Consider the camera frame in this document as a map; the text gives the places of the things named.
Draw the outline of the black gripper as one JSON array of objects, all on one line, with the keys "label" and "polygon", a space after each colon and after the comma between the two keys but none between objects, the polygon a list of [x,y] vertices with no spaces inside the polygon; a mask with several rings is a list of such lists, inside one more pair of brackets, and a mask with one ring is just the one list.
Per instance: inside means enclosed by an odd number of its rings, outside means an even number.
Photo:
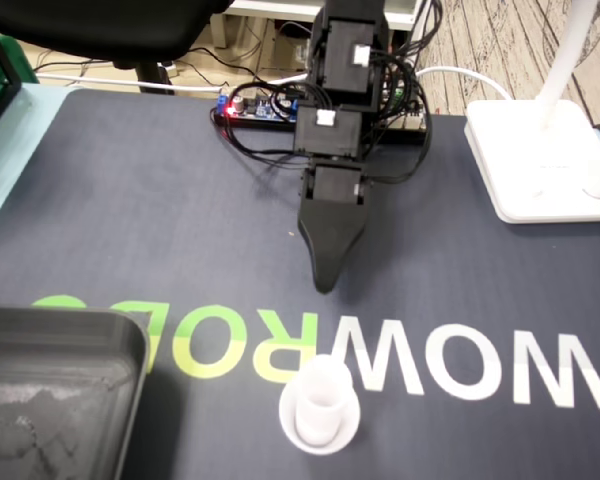
[{"label": "black gripper", "polygon": [[344,160],[313,160],[302,175],[299,231],[308,247],[315,288],[330,293],[368,218],[366,166]]}]

